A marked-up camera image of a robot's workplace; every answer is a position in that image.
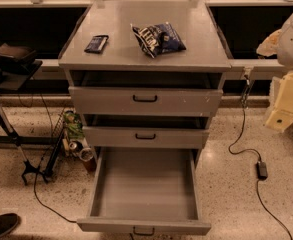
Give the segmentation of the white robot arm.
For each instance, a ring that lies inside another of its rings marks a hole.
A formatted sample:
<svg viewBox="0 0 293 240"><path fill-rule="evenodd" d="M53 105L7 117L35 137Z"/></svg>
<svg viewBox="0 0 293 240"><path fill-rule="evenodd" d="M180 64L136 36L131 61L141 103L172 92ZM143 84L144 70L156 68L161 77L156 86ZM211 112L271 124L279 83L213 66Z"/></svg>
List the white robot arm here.
<svg viewBox="0 0 293 240"><path fill-rule="evenodd" d="M257 48L258 55L276 55L278 62L289 70L277 80L278 90L271 101L265 126L284 132L293 123L293 13L283 26L270 34Z"/></svg>

